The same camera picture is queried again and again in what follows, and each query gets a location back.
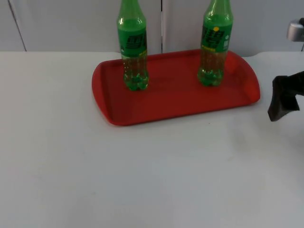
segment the plastic tray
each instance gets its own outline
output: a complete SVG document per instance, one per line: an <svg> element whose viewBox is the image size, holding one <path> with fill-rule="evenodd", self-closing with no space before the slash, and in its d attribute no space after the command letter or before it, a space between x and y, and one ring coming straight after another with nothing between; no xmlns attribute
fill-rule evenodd
<svg viewBox="0 0 304 228"><path fill-rule="evenodd" d="M229 52L224 79L204 87L197 79L200 50L148 57L149 86L130 91L122 61L100 63L94 71L94 98L107 120L120 126L250 105L260 99L257 77L249 64Z"/></svg>

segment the metal part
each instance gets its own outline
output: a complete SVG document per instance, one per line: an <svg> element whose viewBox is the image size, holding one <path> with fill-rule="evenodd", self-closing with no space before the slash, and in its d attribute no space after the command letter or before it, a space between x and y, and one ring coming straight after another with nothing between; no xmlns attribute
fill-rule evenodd
<svg viewBox="0 0 304 228"><path fill-rule="evenodd" d="M287 39L293 42L304 42L304 19L293 20L290 22Z"/></svg>

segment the white wall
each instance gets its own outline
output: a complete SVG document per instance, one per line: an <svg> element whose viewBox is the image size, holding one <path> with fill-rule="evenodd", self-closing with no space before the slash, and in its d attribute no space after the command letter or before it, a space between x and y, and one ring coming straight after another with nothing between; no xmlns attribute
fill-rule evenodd
<svg viewBox="0 0 304 228"><path fill-rule="evenodd" d="M200 47L203 15L210 0L163 1L163 51ZM291 20L304 17L304 0L230 0L234 27L230 49L242 56L262 51L297 51L286 39Z"/></svg>
<svg viewBox="0 0 304 228"><path fill-rule="evenodd" d="M0 0L0 51L23 51L18 29L7 0Z"/></svg>
<svg viewBox="0 0 304 228"><path fill-rule="evenodd" d="M118 51L120 0L12 0L28 51ZM161 1L139 0L149 54L161 52Z"/></svg>

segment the table surface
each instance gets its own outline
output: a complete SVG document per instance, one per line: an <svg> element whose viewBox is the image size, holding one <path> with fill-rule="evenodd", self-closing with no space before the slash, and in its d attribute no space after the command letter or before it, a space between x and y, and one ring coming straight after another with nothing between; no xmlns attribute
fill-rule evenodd
<svg viewBox="0 0 304 228"><path fill-rule="evenodd" d="M272 80L304 53L245 58L255 105L131 127L108 124L91 91L119 57L0 53L0 227L304 226L304 113L267 114Z"/></svg>

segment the bottle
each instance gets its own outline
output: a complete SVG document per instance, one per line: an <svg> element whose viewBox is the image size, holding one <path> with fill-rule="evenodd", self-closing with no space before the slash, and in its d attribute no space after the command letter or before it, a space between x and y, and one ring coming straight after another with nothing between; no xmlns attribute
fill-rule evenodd
<svg viewBox="0 0 304 228"><path fill-rule="evenodd" d="M117 19L123 79L132 90L148 86L146 18L137 0L122 0Z"/></svg>
<svg viewBox="0 0 304 228"><path fill-rule="evenodd" d="M204 86L218 86L224 77L233 14L229 0L211 0L204 15L201 37L199 81Z"/></svg>

